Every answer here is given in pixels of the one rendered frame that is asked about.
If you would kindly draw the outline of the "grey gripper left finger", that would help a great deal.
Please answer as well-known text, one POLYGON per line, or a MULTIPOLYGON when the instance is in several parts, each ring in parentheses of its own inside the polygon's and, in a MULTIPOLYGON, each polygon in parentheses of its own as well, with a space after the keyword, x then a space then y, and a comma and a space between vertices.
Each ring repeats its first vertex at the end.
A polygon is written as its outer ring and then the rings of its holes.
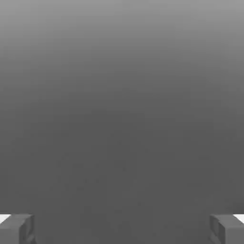
POLYGON ((0 214, 0 244, 36 244, 35 216, 0 214))

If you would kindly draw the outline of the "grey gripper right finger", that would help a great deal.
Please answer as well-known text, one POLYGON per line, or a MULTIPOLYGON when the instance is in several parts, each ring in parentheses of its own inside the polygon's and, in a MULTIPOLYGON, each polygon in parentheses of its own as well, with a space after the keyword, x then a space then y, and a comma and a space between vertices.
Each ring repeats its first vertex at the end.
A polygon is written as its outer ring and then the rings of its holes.
POLYGON ((244 244, 244 214, 212 214, 209 226, 212 244, 244 244))

